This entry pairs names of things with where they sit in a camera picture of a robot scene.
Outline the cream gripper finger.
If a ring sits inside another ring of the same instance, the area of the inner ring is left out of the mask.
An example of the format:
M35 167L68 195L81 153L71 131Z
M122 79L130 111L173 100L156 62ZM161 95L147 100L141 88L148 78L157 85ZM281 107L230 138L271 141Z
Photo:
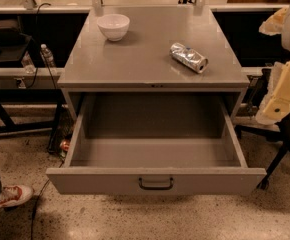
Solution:
M285 19L287 11L287 7L276 11L266 21L262 22L259 32L269 36L284 34L286 32Z
M256 121L263 125L280 122L290 113L290 61L274 64L267 90L256 114Z

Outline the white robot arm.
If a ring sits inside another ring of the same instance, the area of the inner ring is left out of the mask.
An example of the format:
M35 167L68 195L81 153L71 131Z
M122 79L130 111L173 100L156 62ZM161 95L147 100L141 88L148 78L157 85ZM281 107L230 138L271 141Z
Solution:
M281 35L281 44L290 51L290 5L271 15L259 27L265 35ZM290 60L276 62L271 69L267 93L256 114L256 121L263 125L280 122L290 113Z

